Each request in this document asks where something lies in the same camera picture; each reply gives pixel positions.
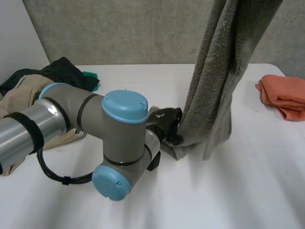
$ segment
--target white wall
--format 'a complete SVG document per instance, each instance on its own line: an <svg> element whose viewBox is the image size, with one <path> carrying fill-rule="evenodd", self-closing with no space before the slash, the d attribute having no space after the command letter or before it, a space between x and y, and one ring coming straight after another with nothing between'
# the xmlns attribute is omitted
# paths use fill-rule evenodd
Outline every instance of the white wall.
<svg viewBox="0 0 305 229"><path fill-rule="evenodd" d="M22 0L0 0L0 83L16 70L49 63Z"/></svg>

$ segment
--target black band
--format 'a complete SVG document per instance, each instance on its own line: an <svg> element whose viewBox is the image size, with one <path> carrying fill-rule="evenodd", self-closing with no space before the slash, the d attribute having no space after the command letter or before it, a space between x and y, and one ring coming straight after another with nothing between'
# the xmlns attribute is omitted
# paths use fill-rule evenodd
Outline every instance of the black band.
<svg viewBox="0 0 305 229"><path fill-rule="evenodd" d="M132 165L134 165L134 164L137 164L139 161L141 161L141 159L143 158L143 156L144 156L144 152L143 152L143 154L141 155L141 157L139 157L138 159L136 159L136 160L134 160L134 161L129 161L129 162L117 162L117 161L112 161L112 160L110 160L108 157L106 157L105 155L104 155L104 159L105 159L106 161L108 161L109 163L115 165L115 166L132 166Z"/></svg>
<svg viewBox="0 0 305 229"><path fill-rule="evenodd" d="M23 125L24 128L26 128L26 130L30 134L30 137L32 138L34 145L34 149L33 152L31 152L31 154L36 153L39 149L43 148L44 145L43 135L39 127L36 125L36 123L33 120L31 120L25 114L19 112L8 114L7 116L4 116L4 118L13 118L16 121L18 121L21 125Z"/></svg>
<svg viewBox="0 0 305 229"><path fill-rule="evenodd" d="M70 182L71 182L71 177L63 177L61 184L62 185L69 185Z"/></svg>
<svg viewBox="0 0 305 229"><path fill-rule="evenodd" d="M71 124L70 124L69 117L68 117L67 113L65 112L65 110L60 106L60 104L58 102L56 102L54 99L51 99L49 97L43 97L43 99L50 101L51 103L54 104L54 106L56 106L56 108L60 111L63 118L65 119L66 126L67 126L67 132L70 131L71 130Z"/></svg>
<svg viewBox="0 0 305 229"><path fill-rule="evenodd" d="M144 145L144 147L145 147L145 149L147 149L147 151L148 151L148 153L149 153L149 156L151 157L151 160L150 160L150 161L152 161L153 155L152 155L151 149L150 149L146 144Z"/></svg>
<svg viewBox="0 0 305 229"><path fill-rule="evenodd" d="M97 94L91 94L87 98L85 98L85 100L82 102L82 104L80 106L80 109L78 110L76 121L77 121L78 129L81 130L81 131L84 131L82 129L82 126L81 126L81 115L82 115L82 112L84 111L85 106L87 105L89 100L91 100L93 97L96 97L96 96L97 96Z"/></svg>

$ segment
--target beige cloth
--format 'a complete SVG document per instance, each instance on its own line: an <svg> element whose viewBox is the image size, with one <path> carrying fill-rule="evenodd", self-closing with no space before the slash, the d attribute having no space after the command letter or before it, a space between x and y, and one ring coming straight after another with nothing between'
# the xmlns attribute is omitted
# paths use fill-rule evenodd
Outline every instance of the beige cloth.
<svg viewBox="0 0 305 229"><path fill-rule="evenodd" d="M10 113L22 111L33 105L33 103L38 99L42 89L51 83L53 83L52 80L41 75L34 74L22 77L18 81L17 85L7 92L0 101L0 119ZM50 149L64 145L82 137L85 137L85 135L76 134L75 130L71 130L64 136L55 137L51 141L47 142L43 149ZM23 161L24 158L12 165L10 168L4 170L1 175L10 175Z"/></svg>

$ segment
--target light blue end cap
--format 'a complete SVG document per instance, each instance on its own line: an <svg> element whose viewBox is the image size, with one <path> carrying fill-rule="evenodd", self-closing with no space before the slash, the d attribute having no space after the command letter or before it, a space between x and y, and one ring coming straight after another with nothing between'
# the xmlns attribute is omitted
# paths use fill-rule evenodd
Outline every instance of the light blue end cap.
<svg viewBox="0 0 305 229"><path fill-rule="evenodd" d="M148 118L147 99L137 92L109 92L102 100L102 107L107 115L123 123L137 124Z"/></svg>
<svg viewBox="0 0 305 229"><path fill-rule="evenodd" d="M49 85L47 85L47 86L45 86L45 87L43 88L43 90L41 91L41 93L40 93L40 95L39 95L38 98L41 99L41 98L43 97L43 94L46 93L47 90L49 90L51 87L53 87L53 86L55 86L55 85L59 85L59 84L66 84L66 85L69 85L69 84L67 84L67 83L51 83L51 84L49 84Z"/></svg>
<svg viewBox="0 0 305 229"><path fill-rule="evenodd" d="M109 166L97 166L92 174L95 188L111 200L122 200L131 191L129 181L118 171Z"/></svg>

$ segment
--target orange cloth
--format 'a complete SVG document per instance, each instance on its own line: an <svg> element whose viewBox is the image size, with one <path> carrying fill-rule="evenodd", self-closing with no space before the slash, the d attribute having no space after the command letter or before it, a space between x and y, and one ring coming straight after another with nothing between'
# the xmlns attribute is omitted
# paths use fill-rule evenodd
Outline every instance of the orange cloth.
<svg viewBox="0 0 305 229"><path fill-rule="evenodd" d="M305 120L305 80L265 75L255 87L262 92L263 103L275 106L283 119Z"/></svg>

